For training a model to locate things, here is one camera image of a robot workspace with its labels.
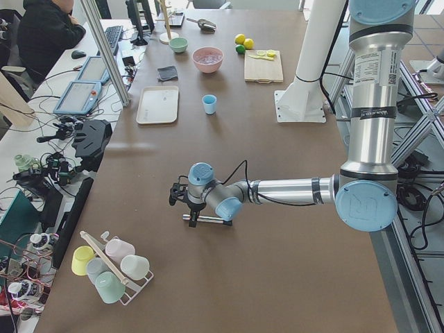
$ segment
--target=robotic arm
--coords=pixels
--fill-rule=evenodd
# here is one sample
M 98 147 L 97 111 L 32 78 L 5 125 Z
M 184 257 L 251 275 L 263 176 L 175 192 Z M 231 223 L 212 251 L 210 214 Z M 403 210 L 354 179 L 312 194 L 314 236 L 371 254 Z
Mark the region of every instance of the robotic arm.
M 318 0 L 314 5 L 323 4 Z M 354 229 L 371 232 L 388 226 L 398 206 L 398 170 L 391 164 L 391 151 L 399 65 L 401 50 L 413 34 L 414 6 L 413 0 L 350 1 L 355 81 L 348 160 L 339 175 L 242 180 L 225 186 L 214 177 L 210 165 L 197 163 L 189 171 L 189 184 L 177 182 L 171 188 L 170 204 L 177 200 L 188 204 L 191 227 L 206 205 L 230 225 L 245 202 L 334 203 L 341 219 Z

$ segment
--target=blue joint cap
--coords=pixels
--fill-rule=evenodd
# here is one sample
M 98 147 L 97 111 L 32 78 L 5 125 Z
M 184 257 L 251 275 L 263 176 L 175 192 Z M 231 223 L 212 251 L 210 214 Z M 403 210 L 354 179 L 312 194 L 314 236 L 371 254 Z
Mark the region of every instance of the blue joint cap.
M 395 195 L 371 180 L 355 180 L 342 186 L 335 199 L 339 217 L 351 228 L 371 232 L 393 222 L 398 210 Z
M 242 203 L 238 198 L 231 196 L 219 203 L 216 207 L 216 214 L 224 221 L 231 221 L 241 211 Z
M 188 181 L 192 185 L 206 185 L 214 179 L 214 171 L 208 163 L 195 163 L 188 173 Z
M 350 14 L 360 24 L 389 24 L 409 12 L 414 0 L 351 0 Z

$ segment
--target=black mouse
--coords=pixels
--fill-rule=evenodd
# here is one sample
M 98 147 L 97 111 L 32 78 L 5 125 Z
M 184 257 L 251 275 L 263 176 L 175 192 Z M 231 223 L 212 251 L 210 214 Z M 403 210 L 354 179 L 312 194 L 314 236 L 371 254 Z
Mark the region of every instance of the black mouse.
M 86 53 L 80 50 L 74 50 L 71 53 L 71 58 L 73 59 L 79 59 L 79 58 L 83 58 L 86 57 Z

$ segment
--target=office chair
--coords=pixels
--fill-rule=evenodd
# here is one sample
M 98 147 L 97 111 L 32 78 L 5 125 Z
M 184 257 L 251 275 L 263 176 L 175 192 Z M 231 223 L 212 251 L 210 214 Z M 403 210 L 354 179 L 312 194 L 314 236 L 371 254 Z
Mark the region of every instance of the office chair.
M 231 9 L 231 2 L 226 0 L 188 0 L 187 8 L 193 3 L 195 9 Z
M 0 37 L 0 68 L 3 75 L 17 90 L 25 101 L 28 101 L 37 89 L 35 83 L 26 72 L 19 57 L 19 47 L 17 46 L 17 32 L 22 16 L 16 10 L 0 10 L 0 18 L 7 23 L 2 28 L 3 34 Z

